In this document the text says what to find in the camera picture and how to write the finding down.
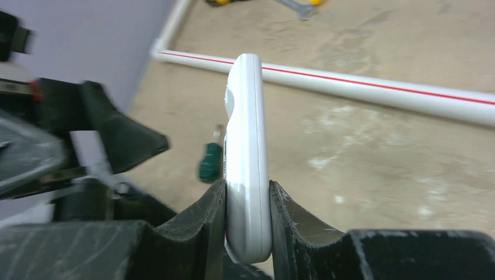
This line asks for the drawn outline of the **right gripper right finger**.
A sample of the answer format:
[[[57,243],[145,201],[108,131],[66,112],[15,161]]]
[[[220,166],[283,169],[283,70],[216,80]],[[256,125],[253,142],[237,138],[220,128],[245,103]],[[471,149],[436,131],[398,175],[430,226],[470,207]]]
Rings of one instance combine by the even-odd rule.
[[[270,182],[276,279],[493,279],[494,240],[469,230],[341,232]]]

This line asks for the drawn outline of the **white remote control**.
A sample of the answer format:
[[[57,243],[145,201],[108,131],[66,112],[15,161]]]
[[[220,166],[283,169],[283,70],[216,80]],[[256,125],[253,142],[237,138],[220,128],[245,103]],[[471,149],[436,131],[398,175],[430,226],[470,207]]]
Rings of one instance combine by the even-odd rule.
[[[225,248],[236,263],[261,263],[271,254],[269,165],[262,63],[241,54],[228,74],[224,136]]]

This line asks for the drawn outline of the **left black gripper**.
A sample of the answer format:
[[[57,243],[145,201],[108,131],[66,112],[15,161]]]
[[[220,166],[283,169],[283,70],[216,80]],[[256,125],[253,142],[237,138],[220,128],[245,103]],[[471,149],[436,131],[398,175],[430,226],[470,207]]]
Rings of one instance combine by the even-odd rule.
[[[1,109],[2,195],[58,170],[65,151],[67,167],[78,167],[71,131],[94,128],[113,173],[170,148],[166,135],[119,111],[97,82],[1,79]]]

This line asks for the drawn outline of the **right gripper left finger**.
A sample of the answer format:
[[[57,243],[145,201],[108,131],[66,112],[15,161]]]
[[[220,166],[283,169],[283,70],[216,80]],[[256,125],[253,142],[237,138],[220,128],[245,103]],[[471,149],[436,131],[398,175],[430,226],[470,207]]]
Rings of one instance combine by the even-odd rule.
[[[141,220],[1,230],[2,279],[221,279],[225,184],[152,227]]]

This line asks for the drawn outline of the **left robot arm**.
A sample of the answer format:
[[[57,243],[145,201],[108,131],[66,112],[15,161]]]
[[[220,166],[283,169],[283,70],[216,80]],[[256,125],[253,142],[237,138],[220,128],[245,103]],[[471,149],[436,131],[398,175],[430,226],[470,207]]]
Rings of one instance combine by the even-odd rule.
[[[123,173],[169,148],[100,83],[1,80],[1,200],[52,193],[53,222],[165,223],[173,211]]]

